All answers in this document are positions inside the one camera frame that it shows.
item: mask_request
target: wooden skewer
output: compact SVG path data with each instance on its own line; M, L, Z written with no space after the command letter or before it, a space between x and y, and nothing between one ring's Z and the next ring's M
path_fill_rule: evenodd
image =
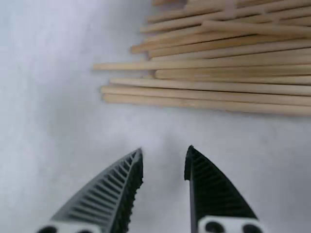
M279 54L285 55L308 55L309 49L298 50L300 48L311 47L311 40L291 40L281 42L262 43L256 45L245 45L238 47L230 47L217 50L207 50L201 52L187 52L182 54L175 54L169 56L154 57L152 61L174 61L174 60L189 60L189 59L207 59L219 57L231 57L253 54L255 57L278 56Z
M101 88L101 92L103 94L117 94L117 95L131 95L131 96L132 95L154 96L154 97L181 98L192 100L218 100L218 101L311 106L311 97L306 96L174 90L174 89L128 87L128 86L103 86Z
M283 22L284 24L293 24L293 25L299 25L299 22L293 20L293 18L296 17L305 17L309 16L311 11L311 6L309 7L302 7L302 8L295 8L295 9L290 9L290 10L284 10L280 12L273 12L265 15L257 15L257 16L250 16L250 17L243 17L243 18L238 18L234 20L230 20L230 22L245 22L245 23L270 23L273 20L285 20L285 19L290 19L288 21ZM187 29L180 29L180 30L175 30L167 33L162 33L159 35L154 35L154 36L149 36L145 41L146 42L151 42L151 41L160 41L163 39L169 39L169 38L174 38L178 36L186 36L186 35L191 35L195 33L203 33L209 31L208 28L204 27L191 27ZM245 35L247 33L236 33L235 36L241 36Z
M217 7L217 8L211 8L210 10L206 10L206 13L213 13L220 11L222 8ZM191 13L189 10L184 10L184 9L179 9L179 10L171 10L171 11L166 11L164 13L161 13L159 15L155 16L149 16L147 18L148 23L155 23L155 22L160 22L160 21L165 21L165 20L171 20L171 19L177 19L177 18L184 18L188 16L193 16L197 15L197 13Z
M280 0L261 0L261 1L254 1L254 0L237 0L233 2L233 4L236 4L236 8L241 8L241 7L249 7L249 6L254 6L254 5L262 5L262 4L267 4L275 1L280 1ZM223 1L216 1L217 3L214 3L214 5L211 6L210 1L200 1L199 4L186 4L184 9L185 9L185 14L190 16L190 15L195 15L195 14L207 14L209 13L210 9L218 9L218 10L225 10L226 2L225 0Z
M311 56L273 57L266 59L239 59L238 57L225 57L205 60L184 61L149 61L132 63L102 63L95 64L94 70L155 70L155 69L188 69L213 67L247 67L247 66L273 66L273 65L303 65L311 64Z
M130 95L106 94L104 100L108 103L131 103L131 104L149 104L168 107L187 107L187 108L206 108L220 109L225 111L238 111L248 113L270 113L285 115L310 116L311 108L308 106L292 106L278 104L261 103L243 103L231 101L213 101L213 100L189 100L164 97L141 97Z
M177 80L128 79L128 78L112 78L110 79L110 83L131 85L131 86L186 89L186 90L228 91L228 92L311 96L311 86L301 86L301 85L190 82L180 80L177 81Z
M271 76L271 77L186 77L174 80L193 82L218 82L218 83L269 83L269 84L292 84L310 85L311 76Z
M311 7L304 7L302 9L292 9L288 11L282 11L283 14L281 16L274 15L274 14L279 14L279 12L271 13L269 14L269 16L273 18L274 17L286 18L286 17L299 17L299 16L301 17L301 16L304 16L305 14L310 14L310 12L311 12ZM254 19L254 17L248 17L248 18L242 18L242 19L245 22L251 22L250 20L251 18ZM309 26L311 24L310 22L311 22L310 17L294 18L294 19L287 19L287 20L280 21L280 23L284 25L299 25L299 26ZM200 27L192 27L192 30L193 30L192 32L195 32L195 31L199 32L199 31L204 31L205 29L200 26ZM181 34L191 33L191 30L184 30L184 29L177 30L177 31L179 31L179 33ZM243 35L242 33L203 33L203 34L190 34L188 36L175 37L177 35L176 34L177 31L174 32L172 38L162 39L159 41L156 40L156 41L146 42L138 46L133 46L132 53L137 53L137 52L142 52L142 51L147 51L147 50L152 50L152 49L157 49L157 48L167 48L167 47L184 45L184 44L193 44L193 43L198 43L198 42L203 42L203 41L219 40L219 39Z
M237 9L235 14L237 17L251 16L255 14L260 14L261 12L273 12L281 11L296 7L308 6L310 5L310 0L283 0L280 2L272 2L263 5L250 6ZM193 16L181 19L169 20L161 23L151 24L140 29L143 33L150 33L156 31L172 30L177 28L189 27L200 25L205 20L226 20L230 19L231 16L227 12L216 12L212 14Z
M261 66L261 67L224 67L224 68L201 68L201 69L170 69L157 70L155 77L158 79L187 79L210 78L210 77L264 77L282 75L311 75L310 65L291 66Z
M230 21L220 22L210 20L204 21L202 26L211 29L211 31L311 37L311 29L308 27L300 27L300 26L253 24L253 23L239 23Z
M170 20L170 19L183 18L185 17L185 15L186 14L184 12L184 9L171 10L171 11L163 12L159 15L149 16L147 17L147 21L148 23L155 23L155 22L160 22L160 21L165 21L165 20Z
M227 35L228 37L235 37L237 34L234 33L217 33L217 38L221 37L223 38L224 35ZM214 37L211 36L211 33L203 33L203 34L193 34L189 36L181 36L181 37L174 37L169 38L161 41L155 41L155 42L146 42L140 45L132 46L131 52L132 53L139 53L144 52L148 50L154 50L158 48L169 48L173 46L178 45L187 45L187 44L194 44L199 43L203 41L211 41L214 40Z
M177 0L152 0L152 6L159 6L167 3L171 3Z
M174 54L187 53L187 52L215 50L215 49L229 48L229 47L235 47L235 46L246 46L246 45L253 45L253 44L258 44L258 43L274 42L274 41L282 41L282 40L290 40L290 39L293 39L293 37L253 35L253 36L245 36L245 37L238 37L238 38L230 38L227 40L216 40L216 41L209 41L209 42L204 42L204 43L175 46L171 48L150 50L148 54L150 58L153 58L153 57L174 55Z

